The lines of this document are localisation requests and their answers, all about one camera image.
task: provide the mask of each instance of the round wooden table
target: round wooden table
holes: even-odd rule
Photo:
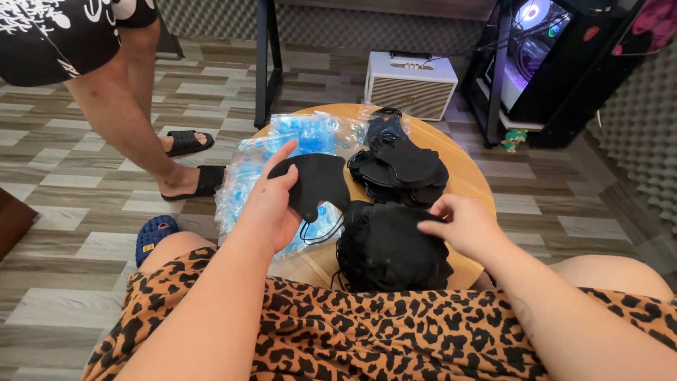
[[[341,117],[357,119],[359,108],[359,104],[327,104],[306,108],[294,114],[312,114],[315,111],[323,111]],[[453,140],[428,123],[414,117],[410,117],[409,120],[413,143],[421,148],[430,148],[437,151],[439,158],[449,170],[449,182],[444,189],[444,193],[454,193],[477,199],[496,216],[492,191],[468,154]],[[266,136],[268,129],[268,126],[263,128],[254,137]],[[350,190],[351,200],[371,201],[367,198],[364,187],[352,180],[347,168],[343,175]],[[451,248],[447,261],[454,269],[454,274],[448,279],[447,289],[468,289],[483,270],[480,264],[460,255]],[[338,269],[336,245],[332,241],[274,261],[268,270],[268,275],[329,288],[332,276]],[[339,287],[334,284],[333,288],[338,289]]]

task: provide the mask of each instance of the green toy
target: green toy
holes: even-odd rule
[[[510,153],[517,153],[517,147],[520,143],[527,141],[528,129],[512,129],[506,133],[506,139],[501,142]]]

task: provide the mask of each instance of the hand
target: hand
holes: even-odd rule
[[[301,217],[288,206],[289,189],[296,184],[299,170],[291,165],[286,175],[268,180],[271,169],[285,160],[296,145],[295,140],[287,142],[265,164],[231,232],[247,234],[248,239],[264,244],[271,256],[289,245],[301,225]]]
[[[430,213],[447,216],[447,223],[424,221],[418,224],[418,229],[444,239],[454,250],[482,265],[497,250],[512,245],[487,208],[473,199],[442,195]]]

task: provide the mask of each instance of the white speaker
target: white speaker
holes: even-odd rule
[[[419,119],[442,120],[458,77],[447,58],[427,61],[371,52],[364,99],[381,107],[408,108]]]

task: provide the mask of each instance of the leopard print dress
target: leopard print dress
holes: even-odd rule
[[[120,320],[82,380],[111,381],[188,293],[215,248],[127,278]],[[586,295],[677,351],[677,302]],[[270,277],[252,380],[549,380],[500,290],[348,294]]]

